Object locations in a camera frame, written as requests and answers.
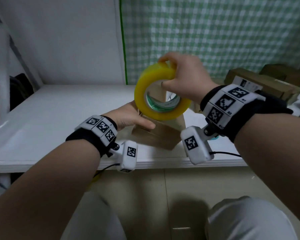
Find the green plaid fabric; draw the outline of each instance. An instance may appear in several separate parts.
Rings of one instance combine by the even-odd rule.
[[[199,56],[212,78],[300,66],[300,0],[120,0],[128,84],[168,51]]]

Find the black cable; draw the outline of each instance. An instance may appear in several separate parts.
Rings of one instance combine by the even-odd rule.
[[[228,154],[236,157],[241,157],[239,154],[231,153],[231,152],[209,152],[210,155],[212,154]]]
[[[111,168],[111,167],[113,167],[113,166],[119,166],[119,165],[120,165],[120,163],[115,163],[115,164],[112,164],[112,165],[110,165],[110,166],[107,166],[107,167],[105,167],[104,169],[102,169],[102,170],[100,170],[100,171],[97,171],[96,174],[95,174],[93,177],[96,177],[97,175],[99,175],[100,173],[102,173],[104,170],[106,170],[106,169],[108,169],[108,168]]]

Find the white table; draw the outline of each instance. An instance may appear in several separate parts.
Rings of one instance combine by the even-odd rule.
[[[131,85],[45,85],[0,121],[0,173],[25,172],[65,141],[74,128],[91,115],[100,115],[133,100]],[[202,114],[188,109],[186,126],[204,127]],[[118,134],[120,143],[131,137],[132,127]],[[213,151],[238,153],[228,138],[209,141]],[[102,169],[115,162],[104,156]],[[194,166],[180,142],[172,151],[139,144],[137,169],[176,167],[244,166],[235,156],[216,154],[215,159]]]

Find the floor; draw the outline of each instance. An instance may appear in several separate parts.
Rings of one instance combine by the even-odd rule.
[[[127,239],[203,239],[209,208],[243,195],[272,202],[300,222],[248,167],[105,171],[91,186],[113,208]]]

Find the packing tape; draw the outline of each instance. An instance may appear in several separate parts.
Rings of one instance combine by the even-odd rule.
[[[175,72],[165,62],[150,65],[142,72],[134,90],[134,101],[145,116],[154,120],[172,120],[188,109],[191,103],[189,99],[175,96],[170,101],[160,102],[148,95],[152,84],[174,79]]]

